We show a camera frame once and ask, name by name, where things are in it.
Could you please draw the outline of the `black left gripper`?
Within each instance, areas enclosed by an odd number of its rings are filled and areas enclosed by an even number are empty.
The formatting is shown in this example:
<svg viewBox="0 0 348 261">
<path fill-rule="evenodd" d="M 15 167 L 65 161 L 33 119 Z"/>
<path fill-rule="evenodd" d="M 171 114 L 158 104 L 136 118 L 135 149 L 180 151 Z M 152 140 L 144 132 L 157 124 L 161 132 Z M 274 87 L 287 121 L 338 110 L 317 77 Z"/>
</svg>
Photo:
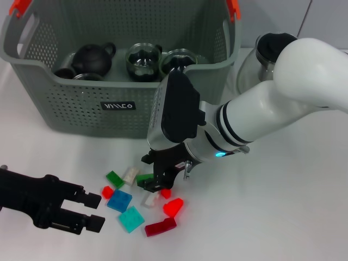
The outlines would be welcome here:
<svg viewBox="0 0 348 261">
<path fill-rule="evenodd" d="M 82 203 L 97 209 L 101 196 L 86 193 L 82 186 L 45 175 L 33 178 L 1 169 L 1 206 L 23 212 L 32 218 L 34 226 L 55 228 L 80 235 L 83 228 L 99 233 L 105 218 L 62 209 L 64 200 Z"/>
</svg>

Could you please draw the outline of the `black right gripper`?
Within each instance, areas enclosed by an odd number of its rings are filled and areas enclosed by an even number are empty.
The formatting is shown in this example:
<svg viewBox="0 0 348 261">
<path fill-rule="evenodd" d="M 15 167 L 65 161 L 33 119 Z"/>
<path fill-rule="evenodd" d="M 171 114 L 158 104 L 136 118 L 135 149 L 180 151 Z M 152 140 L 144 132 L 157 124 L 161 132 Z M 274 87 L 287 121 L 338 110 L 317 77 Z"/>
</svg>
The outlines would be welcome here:
<svg viewBox="0 0 348 261">
<path fill-rule="evenodd" d="M 191 156 L 184 143 L 161 151 L 151 149 L 141 161 L 148 165 L 153 164 L 153 177 L 137 181 L 137 185 L 151 193 L 171 189 L 181 171 L 187 170 L 189 173 L 196 166 L 196 159 Z"/>
</svg>

